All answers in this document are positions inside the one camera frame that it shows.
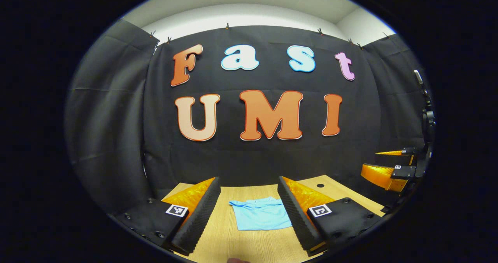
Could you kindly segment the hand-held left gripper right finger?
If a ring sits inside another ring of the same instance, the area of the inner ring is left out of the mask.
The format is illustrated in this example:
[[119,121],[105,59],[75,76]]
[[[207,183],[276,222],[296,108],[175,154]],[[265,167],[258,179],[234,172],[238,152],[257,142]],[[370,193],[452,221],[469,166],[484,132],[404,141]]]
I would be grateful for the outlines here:
[[350,197],[333,199],[283,176],[277,191],[308,256],[338,252],[382,219]]

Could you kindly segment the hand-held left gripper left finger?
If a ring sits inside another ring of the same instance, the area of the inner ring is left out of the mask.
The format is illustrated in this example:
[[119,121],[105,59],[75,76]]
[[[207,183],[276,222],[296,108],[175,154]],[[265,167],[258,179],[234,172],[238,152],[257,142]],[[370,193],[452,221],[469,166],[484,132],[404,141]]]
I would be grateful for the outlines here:
[[194,252],[215,208],[221,187],[213,177],[163,200],[149,198],[113,215],[147,242],[188,256]]

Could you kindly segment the light blue polo T-shirt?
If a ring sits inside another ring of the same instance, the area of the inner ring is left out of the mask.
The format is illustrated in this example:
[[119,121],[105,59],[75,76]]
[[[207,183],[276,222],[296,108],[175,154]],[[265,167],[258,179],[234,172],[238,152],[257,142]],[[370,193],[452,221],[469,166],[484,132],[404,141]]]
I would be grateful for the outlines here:
[[281,199],[231,200],[229,205],[233,208],[239,231],[271,231],[292,226]]

